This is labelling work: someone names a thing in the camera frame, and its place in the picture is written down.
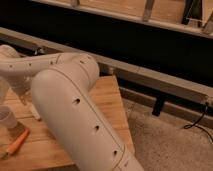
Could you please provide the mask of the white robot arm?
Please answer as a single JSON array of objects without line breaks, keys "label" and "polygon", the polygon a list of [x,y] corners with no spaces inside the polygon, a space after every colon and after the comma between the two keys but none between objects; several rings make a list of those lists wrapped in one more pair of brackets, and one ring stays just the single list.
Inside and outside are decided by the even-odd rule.
[{"label": "white robot arm", "polygon": [[62,52],[22,57],[0,45],[0,76],[32,103],[80,171],[144,171],[89,91],[99,78],[96,60]]}]

